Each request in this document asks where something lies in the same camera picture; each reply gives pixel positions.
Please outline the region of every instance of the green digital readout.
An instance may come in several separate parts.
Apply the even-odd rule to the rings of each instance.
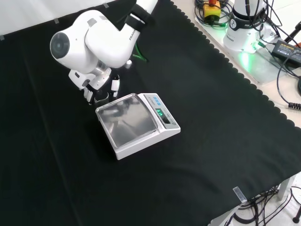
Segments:
[[[156,111],[165,124],[170,124],[170,121],[167,119],[161,108],[156,108]]]

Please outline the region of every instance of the scalloped edge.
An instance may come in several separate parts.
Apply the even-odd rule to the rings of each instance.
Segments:
[[[185,14],[185,12],[183,12],[180,8],[178,8],[172,0],[167,0],[167,1],[169,1],[169,3],[172,5],[173,8],[176,9],[176,11],[180,12],[180,14],[186,19],[186,21],[189,22],[189,24],[191,26],[193,26],[193,28],[197,29],[197,32],[201,33],[201,37],[204,38],[205,41],[207,41],[209,43],[209,46],[212,47],[212,49],[214,51],[217,51],[218,54],[221,55],[222,58],[227,61],[230,68],[236,72],[235,74],[238,74],[240,77],[242,75],[242,78],[243,78],[244,82],[248,82],[250,88],[254,89],[257,93],[259,93],[259,95],[262,96],[265,99],[265,101],[267,102],[267,105],[272,105],[272,107],[274,108],[274,111],[276,111],[281,116],[281,118],[285,119],[287,121],[287,123],[289,123],[290,125],[293,125],[293,127],[295,128],[295,130],[297,132],[301,133],[301,128],[296,126],[295,123],[292,120],[287,119],[287,115],[284,114],[283,112],[281,112],[281,109],[279,107],[276,107],[275,103],[272,100],[270,100],[270,98],[267,95],[264,95],[263,91],[261,89],[257,88],[257,86],[255,84],[252,84],[251,81],[248,79],[248,77],[246,75],[240,73],[238,71],[238,69],[236,67],[234,67],[234,65],[232,63],[230,63],[230,59],[227,58],[223,53],[221,53],[219,51],[219,49],[215,48],[214,44],[211,43],[211,41],[208,39],[208,37],[198,27],[196,27],[196,25],[190,19],[188,19],[188,16]]]

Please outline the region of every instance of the green cable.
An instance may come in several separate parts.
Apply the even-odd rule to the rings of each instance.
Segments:
[[[136,57],[140,60],[143,60],[143,61],[147,62],[147,60],[145,58],[143,58],[142,56],[137,56],[137,55],[133,54],[133,57]]]
[[[134,57],[139,57],[141,60],[147,62],[147,59],[142,55],[142,53],[140,52],[139,48],[138,48],[138,44],[137,42],[135,43],[135,48],[136,48],[136,52],[138,53],[137,55],[133,55]]]

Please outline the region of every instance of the black cloth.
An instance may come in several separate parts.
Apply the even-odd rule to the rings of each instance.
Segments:
[[[135,3],[96,7],[119,21]],[[117,161],[49,51],[81,12],[0,42],[0,225],[199,226],[301,171],[301,130],[169,0],[120,69],[120,95],[158,93],[181,133]],[[121,29],[122,23],[116,24]]]

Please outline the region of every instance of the digital scale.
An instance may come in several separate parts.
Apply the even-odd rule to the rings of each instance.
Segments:
[[[118,160],[180,133],[155,93],[130,94],[96,109]]]

